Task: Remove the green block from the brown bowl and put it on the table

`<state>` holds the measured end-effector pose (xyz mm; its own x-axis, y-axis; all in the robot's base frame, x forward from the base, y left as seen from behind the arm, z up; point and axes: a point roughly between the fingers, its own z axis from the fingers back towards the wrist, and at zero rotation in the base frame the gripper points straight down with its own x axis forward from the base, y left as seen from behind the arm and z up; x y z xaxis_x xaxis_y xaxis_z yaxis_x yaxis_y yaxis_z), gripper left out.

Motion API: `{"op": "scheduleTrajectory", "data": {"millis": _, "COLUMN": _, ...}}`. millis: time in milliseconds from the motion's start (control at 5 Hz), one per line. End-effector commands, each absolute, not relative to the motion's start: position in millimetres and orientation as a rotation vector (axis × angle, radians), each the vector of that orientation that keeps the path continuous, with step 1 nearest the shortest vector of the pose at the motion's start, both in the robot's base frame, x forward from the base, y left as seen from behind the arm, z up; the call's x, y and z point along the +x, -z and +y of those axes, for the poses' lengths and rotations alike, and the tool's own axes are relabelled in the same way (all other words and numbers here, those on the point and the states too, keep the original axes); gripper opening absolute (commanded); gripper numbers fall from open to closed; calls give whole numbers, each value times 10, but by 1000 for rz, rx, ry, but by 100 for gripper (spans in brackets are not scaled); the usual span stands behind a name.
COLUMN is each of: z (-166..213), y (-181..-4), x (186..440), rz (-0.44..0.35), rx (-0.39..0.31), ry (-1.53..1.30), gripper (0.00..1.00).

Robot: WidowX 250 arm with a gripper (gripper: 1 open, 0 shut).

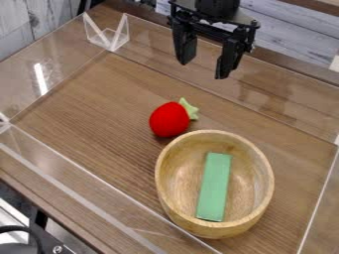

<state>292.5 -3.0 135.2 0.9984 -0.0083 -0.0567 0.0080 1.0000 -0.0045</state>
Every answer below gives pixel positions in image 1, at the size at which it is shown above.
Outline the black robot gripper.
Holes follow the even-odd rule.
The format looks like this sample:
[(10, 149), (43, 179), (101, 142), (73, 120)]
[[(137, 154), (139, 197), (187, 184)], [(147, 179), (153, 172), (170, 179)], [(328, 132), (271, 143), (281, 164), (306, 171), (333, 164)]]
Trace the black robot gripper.
[(169, 0), (169, 22), (177, 59), (186, 65), (197, 56), (201, 33), (223, 42), (218, 58), (215, 79), (225, 79), (238, 68), (243, 53), (254, 49), (259, 21), (241, 10), (242, 0)]

